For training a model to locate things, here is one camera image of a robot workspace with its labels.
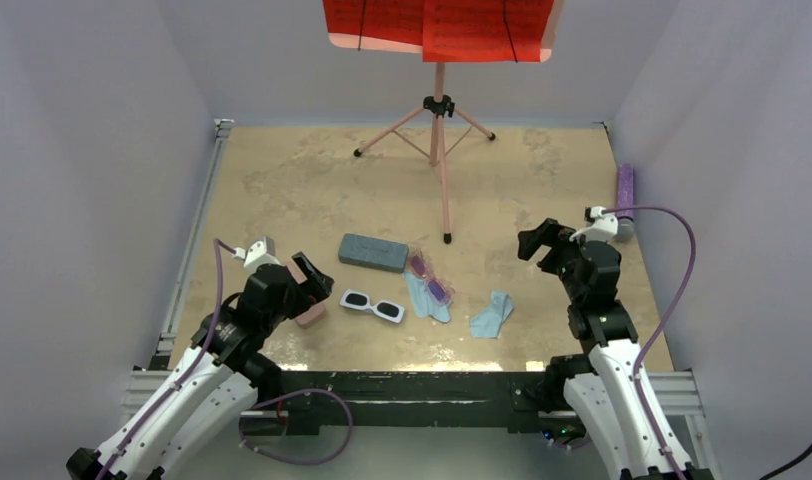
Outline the grey glasses case green lining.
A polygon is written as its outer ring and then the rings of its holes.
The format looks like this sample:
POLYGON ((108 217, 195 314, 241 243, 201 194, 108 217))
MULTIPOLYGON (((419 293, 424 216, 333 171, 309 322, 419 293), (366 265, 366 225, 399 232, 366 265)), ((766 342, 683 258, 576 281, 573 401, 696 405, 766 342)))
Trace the grey glasses case green lining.
POLYGON ((390 273, 402 273, 408 256, 406 244, 354 233, 343 236, 338 250, 341 263, 390 273))

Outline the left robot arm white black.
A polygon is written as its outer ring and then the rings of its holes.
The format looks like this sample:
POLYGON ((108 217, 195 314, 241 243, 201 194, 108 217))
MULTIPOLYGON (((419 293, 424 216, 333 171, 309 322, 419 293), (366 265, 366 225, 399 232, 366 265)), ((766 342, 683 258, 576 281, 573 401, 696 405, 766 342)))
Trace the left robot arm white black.
POLYGON ((257 254, 242 291, 218 296, 178 364, 112 437, 68 459, 73 479, 166 479, 171 464, 251 405, 266 409, 283 394, 282 369, 261 354, 285 320, 320 305, 333 279, 301 252, 287 264, 257 254))

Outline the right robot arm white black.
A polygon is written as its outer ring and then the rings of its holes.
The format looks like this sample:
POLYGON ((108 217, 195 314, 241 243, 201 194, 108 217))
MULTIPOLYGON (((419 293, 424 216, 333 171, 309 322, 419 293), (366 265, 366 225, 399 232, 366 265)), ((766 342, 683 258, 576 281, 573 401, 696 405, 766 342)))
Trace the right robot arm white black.
POLYGON ((566 291, 569 328, 582 351, 557 356, 528 395, 545 412, 573 410, 613 479, 711 479, 666 418, 643 366, 643 348, 617 297, 621 254, 609 243, 548 218, 518 234, 518 257, 548 252, 541 271, 566 291))

